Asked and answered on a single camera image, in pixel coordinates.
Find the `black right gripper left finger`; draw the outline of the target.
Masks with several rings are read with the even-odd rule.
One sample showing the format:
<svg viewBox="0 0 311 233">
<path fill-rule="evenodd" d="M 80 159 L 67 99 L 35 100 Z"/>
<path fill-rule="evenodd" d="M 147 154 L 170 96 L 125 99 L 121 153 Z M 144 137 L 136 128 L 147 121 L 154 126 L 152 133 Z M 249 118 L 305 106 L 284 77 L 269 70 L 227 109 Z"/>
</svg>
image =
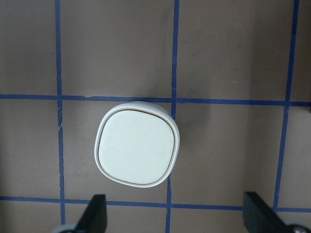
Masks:
<svg viewBox="0 0 311 233">
<path fill-rule="evenodd" d="M 97 194 L 92 197 L 87 208 L 83 212 L 75 233 L 104 233 L 107 228 L 107 209 L 105 194 Z"/>
</svg>

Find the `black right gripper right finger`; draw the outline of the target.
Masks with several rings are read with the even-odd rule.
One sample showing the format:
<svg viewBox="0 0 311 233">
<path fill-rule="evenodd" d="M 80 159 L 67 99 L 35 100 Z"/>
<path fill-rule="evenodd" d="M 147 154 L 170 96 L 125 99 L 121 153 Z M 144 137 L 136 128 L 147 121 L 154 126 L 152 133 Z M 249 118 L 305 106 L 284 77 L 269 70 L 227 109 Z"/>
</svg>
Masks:
<svg viewBox="0 0 311 233">
<path fill-rule="evenodd" d="M 243 223 L 249 233 L 295 233 L 256 192 L 243 194 Z"/>
</svg>

